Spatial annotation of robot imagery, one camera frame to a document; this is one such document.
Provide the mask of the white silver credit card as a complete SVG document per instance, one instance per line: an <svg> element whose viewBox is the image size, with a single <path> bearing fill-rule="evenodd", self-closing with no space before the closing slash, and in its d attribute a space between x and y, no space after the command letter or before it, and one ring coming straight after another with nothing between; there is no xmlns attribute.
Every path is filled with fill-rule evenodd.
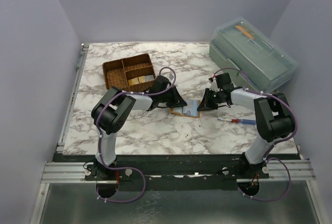
<svg viewBox="0 0 332 224"><path fill-rule="evenodd" d="M200 105L199 100L186 100L186 106L182 108L182 114L187 117L198 118L199 112L197 110Z"/></svg>

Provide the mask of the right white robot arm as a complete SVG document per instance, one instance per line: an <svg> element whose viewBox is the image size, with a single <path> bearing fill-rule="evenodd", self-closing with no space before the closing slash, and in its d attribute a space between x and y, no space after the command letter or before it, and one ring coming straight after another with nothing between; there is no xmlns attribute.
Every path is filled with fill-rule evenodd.
<svg viewBox="0 0 332 224"><path fill-rule="evenodd" d="M255 113L257 136L250 148L241 154L237 173L251 178L265 164L266 157L278 143L293 138L298 124L283 93L269 94L245 87L235 87L228 73L214 75L204 91L197 111L212 111L239 105Z"/></svg>

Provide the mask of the yellow leather card holder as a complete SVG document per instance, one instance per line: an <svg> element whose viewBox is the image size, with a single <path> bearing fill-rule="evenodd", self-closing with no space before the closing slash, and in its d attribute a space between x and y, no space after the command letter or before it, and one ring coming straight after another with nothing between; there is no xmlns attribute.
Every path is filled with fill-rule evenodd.
<svg viewBox="0 0 332 224"><path fill-rule="evenodd" d="M200 118L200 112L197 110L200 105L200 100L185 100L186 106L171 108L170 113L188 118Z"/></svg>

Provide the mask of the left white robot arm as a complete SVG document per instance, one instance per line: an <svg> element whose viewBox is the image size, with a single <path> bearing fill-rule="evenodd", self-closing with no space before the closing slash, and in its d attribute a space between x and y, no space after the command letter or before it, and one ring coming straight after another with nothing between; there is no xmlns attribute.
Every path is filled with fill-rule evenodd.
<svg viewBox="0 0 332 224"><path fill-rule="evenodd" d="M98 101L91 112L91 118L98 131L98 147L92 169L86 168L85 180L119 177L120 170L143 172L133 167L114 167L116 162L116 139L129 114L134 110L152 111L156 108L178 108L187 106L174 82L164 76L157 76L151 87L142 92L123 91L111 87Z"/></svg>

